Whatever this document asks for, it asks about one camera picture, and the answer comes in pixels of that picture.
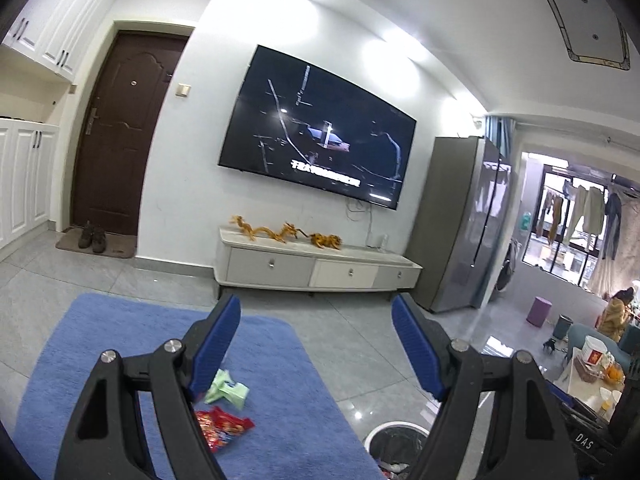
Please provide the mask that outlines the wall mounted television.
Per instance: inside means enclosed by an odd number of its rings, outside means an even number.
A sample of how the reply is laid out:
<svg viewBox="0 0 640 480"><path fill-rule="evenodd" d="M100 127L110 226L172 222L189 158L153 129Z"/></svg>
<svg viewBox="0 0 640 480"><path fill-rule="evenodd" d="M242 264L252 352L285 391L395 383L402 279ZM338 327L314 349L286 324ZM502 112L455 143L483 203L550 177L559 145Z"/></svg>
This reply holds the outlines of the wall mounted television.
<svg viewBox="0 0 640 480"><path fill-rule="evenodd" d="M344 78L256 48L218 164L395 209L416 121Z"/></svg>

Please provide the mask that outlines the green plastic wrapper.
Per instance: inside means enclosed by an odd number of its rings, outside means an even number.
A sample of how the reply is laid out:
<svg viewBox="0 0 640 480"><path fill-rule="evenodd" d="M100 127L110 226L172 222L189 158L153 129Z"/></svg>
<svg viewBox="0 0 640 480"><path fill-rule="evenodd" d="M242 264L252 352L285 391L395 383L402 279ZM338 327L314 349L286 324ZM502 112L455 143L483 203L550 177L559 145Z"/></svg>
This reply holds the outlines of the green plastic wrapper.
<svg viewBox="0 0 640 480"><path fill-rule="evenodd" d="M224 399L238 410L242 410L249 393L250 388L242 384L242 382L235 382L228 370L217 370L212 383L205 393L204 402L212 404Z"/></svg>

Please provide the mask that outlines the dark brown entrance door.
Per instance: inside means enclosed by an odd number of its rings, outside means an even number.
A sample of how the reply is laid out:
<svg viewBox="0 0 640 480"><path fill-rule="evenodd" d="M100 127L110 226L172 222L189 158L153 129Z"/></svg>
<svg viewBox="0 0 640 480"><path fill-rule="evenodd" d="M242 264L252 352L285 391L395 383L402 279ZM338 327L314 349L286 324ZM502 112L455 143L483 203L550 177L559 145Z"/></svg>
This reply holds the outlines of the dark brown entrance door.
<svg viewBox="0 0 640 480"><path fill-rule="evenodd" d="M160 109L188 38L118 32L81 127L70 223L138 232L141 197Z"/></svg>

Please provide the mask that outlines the white rimmed trash bin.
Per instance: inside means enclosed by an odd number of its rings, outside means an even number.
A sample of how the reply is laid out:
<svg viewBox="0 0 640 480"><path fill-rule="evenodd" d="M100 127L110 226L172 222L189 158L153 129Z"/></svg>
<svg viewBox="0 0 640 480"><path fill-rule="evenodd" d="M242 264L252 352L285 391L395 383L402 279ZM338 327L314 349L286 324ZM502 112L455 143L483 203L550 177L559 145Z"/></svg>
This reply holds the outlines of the white rimmed trash bin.
<svg viewBox="0 0 640 480"><path fill-rule="evenodd" d="M363 440L384 479L407 479L425 446L428 431L413 422L384 422Z"/></svg>

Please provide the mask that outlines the golden dragon ornament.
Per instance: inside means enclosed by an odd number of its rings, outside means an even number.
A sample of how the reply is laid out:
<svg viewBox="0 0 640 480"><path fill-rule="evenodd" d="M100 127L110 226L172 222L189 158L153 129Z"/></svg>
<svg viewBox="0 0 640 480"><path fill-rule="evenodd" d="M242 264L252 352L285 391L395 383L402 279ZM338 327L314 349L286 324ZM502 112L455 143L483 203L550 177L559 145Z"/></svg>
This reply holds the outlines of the golden dragon ornament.
<svg viewBox="0 0 640 480"><path fill-rule="evenodd" d="M257 240L259 235L265 235L270 240L285 243L290 237L296 240L299 235L306 238L309 237L302 229L296 228L293 223L288 222L283 223L279 231L273 231L268 226L252 226L242 216L232 216L230 223L237 226L250 240Z"/></svg>

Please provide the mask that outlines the white router on cabinet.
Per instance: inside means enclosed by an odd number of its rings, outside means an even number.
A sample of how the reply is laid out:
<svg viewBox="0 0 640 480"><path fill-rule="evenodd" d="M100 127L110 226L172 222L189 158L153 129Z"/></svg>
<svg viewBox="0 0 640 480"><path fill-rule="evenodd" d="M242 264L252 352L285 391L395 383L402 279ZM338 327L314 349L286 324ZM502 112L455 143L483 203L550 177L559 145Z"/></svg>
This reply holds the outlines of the white router on cabinet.
<svg viewBox="0 0 640 480"><path fill-rule="evenodd" d="M385 250L388 242L388 234L369 234L367 237L366 245L369 248L376 250Z"/></svg>

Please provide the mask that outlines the white tv cabinet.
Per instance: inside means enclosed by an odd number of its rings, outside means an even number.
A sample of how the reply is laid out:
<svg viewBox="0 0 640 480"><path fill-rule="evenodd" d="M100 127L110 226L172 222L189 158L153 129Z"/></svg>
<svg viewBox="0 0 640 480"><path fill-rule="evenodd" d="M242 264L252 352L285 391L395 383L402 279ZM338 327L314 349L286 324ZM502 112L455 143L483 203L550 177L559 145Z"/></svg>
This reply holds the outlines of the white tv cabinet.
<svg viewBox="0 0 640 480"><path fill-rule="evenodd" d="M221 228L214 278L221 287L281 292L394 292L416 286L422 266L379 250L319 248L304 240L250 240Z"/></svg>

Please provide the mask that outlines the red snack wrapper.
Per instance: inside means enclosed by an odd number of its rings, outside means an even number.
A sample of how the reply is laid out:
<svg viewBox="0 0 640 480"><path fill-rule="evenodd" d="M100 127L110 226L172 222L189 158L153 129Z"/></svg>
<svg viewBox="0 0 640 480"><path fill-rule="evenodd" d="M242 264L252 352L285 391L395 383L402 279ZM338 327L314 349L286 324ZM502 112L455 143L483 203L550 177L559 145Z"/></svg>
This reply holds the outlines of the red snack wrapper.
<svg viewBox="0 0 640 480"><path fill-rule="evenodd" d="M254 422L224 411L219 406L209 410L195 412L201 432L210 452L216 453L248 430L255 427Z"/></svg>

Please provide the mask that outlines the blue curtain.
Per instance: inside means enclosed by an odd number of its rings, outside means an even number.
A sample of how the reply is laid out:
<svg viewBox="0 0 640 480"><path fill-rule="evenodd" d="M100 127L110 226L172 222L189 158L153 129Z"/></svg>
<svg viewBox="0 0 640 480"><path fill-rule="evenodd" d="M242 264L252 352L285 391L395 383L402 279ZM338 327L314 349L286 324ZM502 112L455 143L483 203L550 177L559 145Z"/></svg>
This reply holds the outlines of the blue curtain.
<svg viewBox="0 0 640 480"><path fill-rule="evenodd" d="M516 121L511 117L489 115L484 118L484 137L498 148L504 159L510 159Z"/></svg>

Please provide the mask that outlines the person in yellow top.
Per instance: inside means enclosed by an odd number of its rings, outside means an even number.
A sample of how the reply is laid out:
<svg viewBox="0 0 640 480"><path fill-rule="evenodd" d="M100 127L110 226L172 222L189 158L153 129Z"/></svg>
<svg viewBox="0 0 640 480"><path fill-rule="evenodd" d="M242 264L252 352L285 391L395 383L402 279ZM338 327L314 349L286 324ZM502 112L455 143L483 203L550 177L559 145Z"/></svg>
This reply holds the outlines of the person in yellow top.
<svg viewBox="0 0 640 480"><path fill-rule="evenodd" d="M634 289L628 287L621 289L608 300L597 330L599 333L619 342L629 324L630 311L628 309L631 301L634 300Z"/></svg>

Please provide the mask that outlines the brown door mat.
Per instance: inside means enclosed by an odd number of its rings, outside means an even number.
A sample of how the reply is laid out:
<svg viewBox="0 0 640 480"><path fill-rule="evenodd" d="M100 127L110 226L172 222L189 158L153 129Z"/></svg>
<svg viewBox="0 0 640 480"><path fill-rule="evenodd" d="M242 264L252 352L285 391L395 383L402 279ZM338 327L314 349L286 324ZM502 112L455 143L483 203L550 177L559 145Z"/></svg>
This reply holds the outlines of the brown door mat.
<svg viewBox="0 0 640 480"><path fill-rule="evenodd" d="M134 235L106 233L103 236L93 237L93 241L87 247L80 247L81 234L81 228L70 228L56 242L55 247L66 252L80 252L116 259L130 259L136 255L137 237Z"/></svg>

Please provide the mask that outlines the white cabinets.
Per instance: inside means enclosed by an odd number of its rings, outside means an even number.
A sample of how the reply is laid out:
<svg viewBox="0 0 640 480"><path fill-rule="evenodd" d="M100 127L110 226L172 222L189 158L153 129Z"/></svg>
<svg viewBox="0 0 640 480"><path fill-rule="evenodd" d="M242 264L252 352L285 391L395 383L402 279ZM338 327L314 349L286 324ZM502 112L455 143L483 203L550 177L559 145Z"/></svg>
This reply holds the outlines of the white cabinets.
<svg viewBox="0 0 640 480"><path fill-rule="evenodd" d="M1 119L1 248L50 220L58 126Z"/></svg>
<svg viewBox="0 0 640 480"><path fill-rule="evenodd" d="M115 0L28 0L2 44L69 82Z"/></svg>

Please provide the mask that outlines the hanging clothes on rack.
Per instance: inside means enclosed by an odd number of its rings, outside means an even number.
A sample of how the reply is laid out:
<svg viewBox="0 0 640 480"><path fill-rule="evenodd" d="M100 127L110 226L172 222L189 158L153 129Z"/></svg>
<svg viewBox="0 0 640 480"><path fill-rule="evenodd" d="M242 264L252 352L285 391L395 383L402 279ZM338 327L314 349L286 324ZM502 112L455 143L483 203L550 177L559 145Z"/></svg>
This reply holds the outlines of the hanging clothes on rack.
<svg viewBox="0 0 640 480"><path fill-rule="evenodd" d="M592 258L616 255L622 230L620 194L597 184L575 186L561 181L558 190L545 184L540 193L532 235L560 250L575 249Z"/></svg>

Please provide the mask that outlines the dining table with items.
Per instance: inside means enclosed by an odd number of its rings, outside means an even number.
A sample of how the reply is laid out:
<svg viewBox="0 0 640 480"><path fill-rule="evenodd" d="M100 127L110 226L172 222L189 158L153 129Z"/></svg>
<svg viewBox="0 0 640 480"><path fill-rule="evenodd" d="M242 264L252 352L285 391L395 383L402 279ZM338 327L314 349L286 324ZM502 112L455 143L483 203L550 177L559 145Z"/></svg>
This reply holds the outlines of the dining table with items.
<svg viewBox="0 0 640 480"><path fill-rule="evenodd" d="M622 397L625 373L605 343L590 335L567 355L570 359L553 385L609 422Z"/></svg>

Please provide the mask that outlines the white lower cabinets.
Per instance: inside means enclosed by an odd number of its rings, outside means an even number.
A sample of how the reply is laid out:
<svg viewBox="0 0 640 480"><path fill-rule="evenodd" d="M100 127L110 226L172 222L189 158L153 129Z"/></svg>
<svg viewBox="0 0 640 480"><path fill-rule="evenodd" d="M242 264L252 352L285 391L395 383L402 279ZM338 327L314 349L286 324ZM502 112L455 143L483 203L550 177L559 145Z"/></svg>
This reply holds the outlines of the white lower cabinets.
<svg viewBox="0 0 640 480"><path fill-rule="evenodd" d="M1 119L1 248L50 220L58 126Z"/></svg>

